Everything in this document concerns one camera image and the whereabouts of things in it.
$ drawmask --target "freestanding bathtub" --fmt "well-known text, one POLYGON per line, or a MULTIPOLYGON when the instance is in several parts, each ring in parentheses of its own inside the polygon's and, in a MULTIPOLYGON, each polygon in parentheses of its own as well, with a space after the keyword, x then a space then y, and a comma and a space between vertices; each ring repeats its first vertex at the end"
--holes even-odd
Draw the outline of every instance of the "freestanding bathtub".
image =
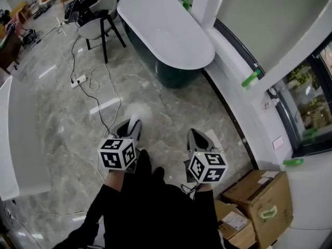
POLYGON ((159 81, 181 88, 212 62, 214 46, 178 0, 120 0, 129 39, 159 81))

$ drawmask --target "dark green bathtub base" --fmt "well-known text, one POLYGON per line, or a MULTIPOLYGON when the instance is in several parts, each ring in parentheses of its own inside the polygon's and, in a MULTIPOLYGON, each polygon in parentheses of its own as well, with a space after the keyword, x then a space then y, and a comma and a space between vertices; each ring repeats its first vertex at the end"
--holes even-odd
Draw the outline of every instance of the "dark green bathtub base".
POLYGON ((202 69, 183 70, 171 67, 158 60, 154 54, 146 47, 136 33, 122 20, 124 30, 135 50, 147 65, 149 70, 165 87, 180 89, 190 85, 201 73, 202 69))

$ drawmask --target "power strip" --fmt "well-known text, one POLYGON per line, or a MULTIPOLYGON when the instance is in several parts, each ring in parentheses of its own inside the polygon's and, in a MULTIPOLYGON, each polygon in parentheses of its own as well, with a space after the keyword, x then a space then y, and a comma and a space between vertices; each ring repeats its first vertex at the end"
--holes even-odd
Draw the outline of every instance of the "power strip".
POLYGON ((75 89, 76 87, 78 87, 78 83, 77 83, 78 80, 79 80, 79 84, 81 85, 82 83, 84 83, 85 81, 87 81, 87 78, 86 78, 85 75, 82 75, 82 76, 76 78, 74 80, 74 83, 71 83, 73 89, 75 89))

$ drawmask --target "gray marble tile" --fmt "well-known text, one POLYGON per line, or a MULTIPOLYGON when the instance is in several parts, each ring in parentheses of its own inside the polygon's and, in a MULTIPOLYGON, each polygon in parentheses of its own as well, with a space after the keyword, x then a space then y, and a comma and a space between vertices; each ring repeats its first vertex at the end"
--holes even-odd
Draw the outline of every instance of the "gray marble tile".
MULTIPOLYGON (((38 19, 29 20, 26 27, 44 31, 42 37, 62 21, 63 8, 55 4, 38 19)), ((147 149, 153 168, 164 167, 165 181, 177 186, 186 183, 183 162, 188 159, 188 129, 196 128, 202 132, 213 129, 229 162, 224 181, 216 186, 215 193, 218 194, 252 168, 225 109, 203 76, 184 89, 163 87, 138 57, 119 19, 115 23, 127 47, 123 48, 110 31, 106 41, 106 66, 122 103, 114 124, 130 118, 137 108, 142 108, 144 126, 139 148, 147 149)), ((67 237, 82 222, 73 219, 84 213, 67 214, 86 211, 103 183, 96 170, 97 146, 106 128, 98 111, 93 112, 97 107, 96 100, 87 97, 80 88, 71 88, 71 70, 65 64, 60 48, 62 45, 72 69, 71 49, 78 36, 77 27, 75 24, 64 25, 64 31, 60 34, 57 31, 51 31, 29 50, 22 50, 19 69, 12 71, 14 77, 37 95, 38 134, 52 185, 50 192, 16 198, 16 205, 6 202, 16 217, 10 229, 23 248, 37 247, 25 228, 42 248, 52 248, 67 237)), ((91 70, 104 62, 101 40, 91 41, 91 47, 88 51, 83 38, 75 44, 77 77, 90 76, 91 70)), ((93 80, 83 83, 82 87, 101 104, 111 103, 101 110, 102 118, 109 126, 119 105, 117 95, 104 66, 98 67, 92 76, 100 83, 99 90, 89 88, 97 87, 93 80)), ((2 75, 0 82, 5 79, 6 75, 2 75)), ((107 175, 107 170, 101 166, 100 172, 104 177, 107 175)), ((103 244, 102 235, 101 227, 96 244, 103 244)))

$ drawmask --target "cardboard box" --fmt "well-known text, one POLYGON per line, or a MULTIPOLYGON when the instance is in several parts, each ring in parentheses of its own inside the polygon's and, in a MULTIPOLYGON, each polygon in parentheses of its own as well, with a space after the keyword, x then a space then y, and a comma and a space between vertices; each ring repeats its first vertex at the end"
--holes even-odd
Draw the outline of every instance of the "cardboard box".
POLYGON ((252 221, 261 249, 276 241, 293 220, 285 172, 252 171, 223 196, 237 204, 252 221))
POLYGON ((253 224, 234 204, 214 201, 219 230, 223 237, 239 249, 248 249, 256 242, 253 224))

